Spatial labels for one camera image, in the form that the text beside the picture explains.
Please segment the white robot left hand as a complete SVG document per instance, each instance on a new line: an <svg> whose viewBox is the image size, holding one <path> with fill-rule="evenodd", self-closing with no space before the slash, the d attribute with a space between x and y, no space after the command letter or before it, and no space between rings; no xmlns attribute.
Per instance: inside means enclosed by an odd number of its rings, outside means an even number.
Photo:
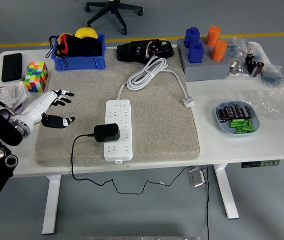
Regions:
<svg viewBox="0 0 284 240"><path fill-rule="evenodd" d="M65 118L46 114L51 106L64 106L66 103L71 103L71 100L65 96L73 97L74 94L61 89L48 91L32 102L20 115L12 117L11 121L21 123L23 127L28 127L30 130L37 123L42 123L48 128L66 128L75 121L75 117Z"/></svg>

